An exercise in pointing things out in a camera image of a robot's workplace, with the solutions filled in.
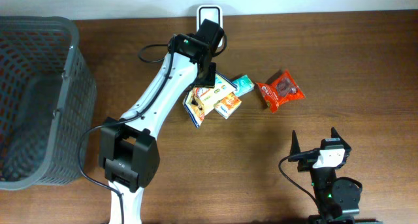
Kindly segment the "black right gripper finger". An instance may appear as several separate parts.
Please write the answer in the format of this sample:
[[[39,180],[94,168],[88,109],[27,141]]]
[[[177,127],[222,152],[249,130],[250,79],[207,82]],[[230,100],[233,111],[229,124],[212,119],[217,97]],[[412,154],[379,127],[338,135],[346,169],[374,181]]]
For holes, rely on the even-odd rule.
[[[292,131],[292,139],[291,139],[291,149],[290,155],[296,155],[300,153],[300,146],[298,143],[297,133],[295,130]]]
[[[341,136],[339,135],[339,133],[337,132],[337,130],[334,127],[331,128],[331,137],[332,138],[341,138]]]

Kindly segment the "red snack packet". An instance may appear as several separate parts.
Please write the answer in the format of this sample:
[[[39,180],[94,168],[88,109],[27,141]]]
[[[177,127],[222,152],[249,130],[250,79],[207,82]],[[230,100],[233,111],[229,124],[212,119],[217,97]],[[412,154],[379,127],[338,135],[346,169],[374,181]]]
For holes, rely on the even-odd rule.
[[[256,84],[271,113],[277,112],[281,105],[289,101],[305,98],[288,70],[284,70],[271,84]]]

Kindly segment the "green tissue pack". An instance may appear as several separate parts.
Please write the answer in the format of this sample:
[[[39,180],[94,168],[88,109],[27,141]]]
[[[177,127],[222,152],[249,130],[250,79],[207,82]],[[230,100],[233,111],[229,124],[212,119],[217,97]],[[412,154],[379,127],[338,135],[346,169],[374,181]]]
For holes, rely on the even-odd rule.
[[[233,93],[237,97],[251,92],[255,87],[255,84],[250,80],[250,78],[247,75],[241,76],[236,80],[233,80],[233,84],[236,85],[236,90]]]

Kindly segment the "orange tissue pack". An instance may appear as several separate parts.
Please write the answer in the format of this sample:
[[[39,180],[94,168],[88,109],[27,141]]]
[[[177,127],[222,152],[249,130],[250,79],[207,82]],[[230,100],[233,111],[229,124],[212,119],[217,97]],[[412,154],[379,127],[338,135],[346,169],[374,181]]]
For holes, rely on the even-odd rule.
[[[241,103],[242,101],[234,93],[230,93],[220,100],[214,109],[225,119],[228,119]]]

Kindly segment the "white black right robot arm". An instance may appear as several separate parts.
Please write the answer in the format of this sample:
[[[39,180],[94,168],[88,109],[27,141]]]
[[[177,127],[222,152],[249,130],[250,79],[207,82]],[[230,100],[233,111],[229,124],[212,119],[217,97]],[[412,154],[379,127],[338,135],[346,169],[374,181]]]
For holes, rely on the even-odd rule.
[[[353,178],[337,177],[336,170],[347,163],[351,146],[331,129],[330,137],[321,141],[319,148],[301,151],[297,134],[292,132],[289,162],[296,162],[299,172],[309,172],[314,203],[318,214],[308,223],[354,223],[359,214],[362,184]]]

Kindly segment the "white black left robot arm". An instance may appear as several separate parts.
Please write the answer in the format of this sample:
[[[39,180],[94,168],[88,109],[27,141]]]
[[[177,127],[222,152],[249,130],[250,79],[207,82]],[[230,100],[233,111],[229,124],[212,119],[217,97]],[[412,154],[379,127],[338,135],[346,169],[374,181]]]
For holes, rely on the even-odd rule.
[[[223,28],[204,20],[195,34],[170,39],[163,64],[140,99],[120,119],[107,118],[100,133],[99,166],[112,192],[110,222],[140,223],[144,188],[159,167],[157,136],[187,88],[212,88]]]

